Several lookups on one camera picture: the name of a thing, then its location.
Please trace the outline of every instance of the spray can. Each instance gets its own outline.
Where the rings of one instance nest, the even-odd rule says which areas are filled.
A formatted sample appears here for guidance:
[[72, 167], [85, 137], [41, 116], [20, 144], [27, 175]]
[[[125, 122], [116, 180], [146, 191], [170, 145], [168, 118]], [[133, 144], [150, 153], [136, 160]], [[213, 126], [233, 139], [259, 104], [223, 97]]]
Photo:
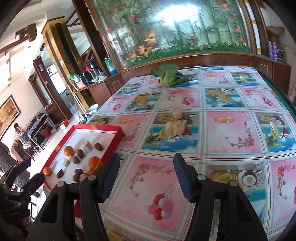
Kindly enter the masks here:
[[275, 43], [272, 44], [272, 51], [273, 51], [273, 56], [274, 56], [274, 60], [277, 61], [277, 46]]
[[270, 41], [268, 41], [268, 57], [274, 59], [273, 46]]

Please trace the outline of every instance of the window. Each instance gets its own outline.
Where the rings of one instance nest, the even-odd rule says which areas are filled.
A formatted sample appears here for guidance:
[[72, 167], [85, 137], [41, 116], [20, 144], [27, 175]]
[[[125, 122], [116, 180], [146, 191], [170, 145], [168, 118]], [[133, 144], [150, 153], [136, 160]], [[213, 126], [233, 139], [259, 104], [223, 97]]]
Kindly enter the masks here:
[[46, 71], [59, 94], [67, 89], [54, 64], [49, 66]]

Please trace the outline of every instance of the blue gripper pad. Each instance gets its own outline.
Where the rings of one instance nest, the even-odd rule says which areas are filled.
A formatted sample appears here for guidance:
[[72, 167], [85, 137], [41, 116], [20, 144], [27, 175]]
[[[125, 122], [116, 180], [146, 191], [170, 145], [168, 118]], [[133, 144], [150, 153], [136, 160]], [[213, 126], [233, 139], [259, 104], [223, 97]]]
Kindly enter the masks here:
[[120, 168], [120, 156], [113, 153], [107, 165], [104, 167], [99, 177], [98, 185], [101, 187], [101, 201], [105, 202], [110, 197], [115, 179]]
[[173, 163], [184, 197], [190, 203], [196, 202], [193, 192], [196, 189], [195, 178], [198, 175], [197, 171], [193, 166], [186, 164], [181, 153], [174, 155]]

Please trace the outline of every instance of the screw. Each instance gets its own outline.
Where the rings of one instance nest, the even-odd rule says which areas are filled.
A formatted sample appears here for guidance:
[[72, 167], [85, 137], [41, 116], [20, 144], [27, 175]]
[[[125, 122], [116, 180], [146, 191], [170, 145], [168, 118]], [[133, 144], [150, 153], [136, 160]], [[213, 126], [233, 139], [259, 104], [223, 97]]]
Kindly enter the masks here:
[[203, 180], [205, 180], [205, 175], [199, 174], [197, 176], [197, 179], [203, 181]]
[[64, 181], [59, 181], [59, 182], [57, 183], [57, 186], [58, 186], [58, 187], [62, 187], [64, 184], [65, 184]]
[[90, 181], [93, 181], [93, 180], [96, 179], [96, 176], [95, 176], [95, 175], [90, 175], [90, 176], [88, 176], [88, 179], [89, 179]]
[[235, 187], [237, 185], [237, 182], [231, 180], [231, 181], [229, 181], [229, 185]]

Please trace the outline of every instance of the kiwi fruit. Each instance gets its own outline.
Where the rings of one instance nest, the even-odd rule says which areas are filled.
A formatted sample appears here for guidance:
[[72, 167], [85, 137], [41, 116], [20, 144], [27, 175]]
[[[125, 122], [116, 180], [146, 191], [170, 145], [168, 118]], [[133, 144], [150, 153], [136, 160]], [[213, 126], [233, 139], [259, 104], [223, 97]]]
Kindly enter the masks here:
[[103, 148], [103, 146], [100, 144], [100, 143], [96, 143], [95, 145], [94, 145], [94, 148], [96, 148], [97, 150], [99, 150], [99, 151], [102, 151], [104, 148]]
[[80, 163], [80, 160], [77, 156], [71, 156], [69, 159], [71, 162], [73, 162], [74, 164], [78, 164]]
[[57, 173], [57, 178], [60, 179], [62, 178], [64, 175], [63, 169], [59, 170], [59, 172]]
[[75, 175], [73, 176], [73, 181], [74, 181], [74, 182], [79, 182], [79, 178], [80, 178], [80, 175], [79, 175], [79, 174], [75, 174]]
[[79, 168], [75, 170], [75, 174], [81, 175], [82, 173], [83, 171]]
[[83, 158], [84, 157], [84, 153], [83, 153], [83, 150], [81, 149], [78, 149], [77, 152], [76, 152], [77, 156], [80, 157], [80, 158]]

